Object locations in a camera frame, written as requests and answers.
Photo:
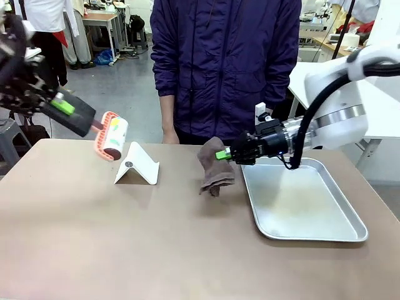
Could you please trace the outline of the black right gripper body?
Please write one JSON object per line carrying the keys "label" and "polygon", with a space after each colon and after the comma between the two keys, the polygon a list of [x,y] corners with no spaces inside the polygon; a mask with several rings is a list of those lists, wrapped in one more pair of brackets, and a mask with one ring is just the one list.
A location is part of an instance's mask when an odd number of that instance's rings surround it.
{"label": "black right gripper body", "polygon": [[278,157],[289,152],[286,130],[281,121],[271,119],[256,125],[257,158]]}

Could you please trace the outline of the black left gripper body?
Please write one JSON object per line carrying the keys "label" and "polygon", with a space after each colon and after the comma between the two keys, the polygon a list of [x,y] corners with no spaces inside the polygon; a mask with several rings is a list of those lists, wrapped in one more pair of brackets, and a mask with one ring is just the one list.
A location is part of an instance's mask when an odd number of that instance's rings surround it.
{"label": "black left gripper body", "polygon": [[37,82],[33,67],[25,63],[1,86],[1,107],[38,107]]}

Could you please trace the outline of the person's right hand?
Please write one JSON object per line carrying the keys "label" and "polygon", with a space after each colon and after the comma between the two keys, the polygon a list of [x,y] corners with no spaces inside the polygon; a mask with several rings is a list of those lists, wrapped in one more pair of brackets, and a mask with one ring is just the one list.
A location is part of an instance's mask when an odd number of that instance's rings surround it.
{"label": "person's right hand", "polygon": [[179,144],[179,138],[174,128],[164,129],[163,130],[163,137],[162,137],[163,144]]}

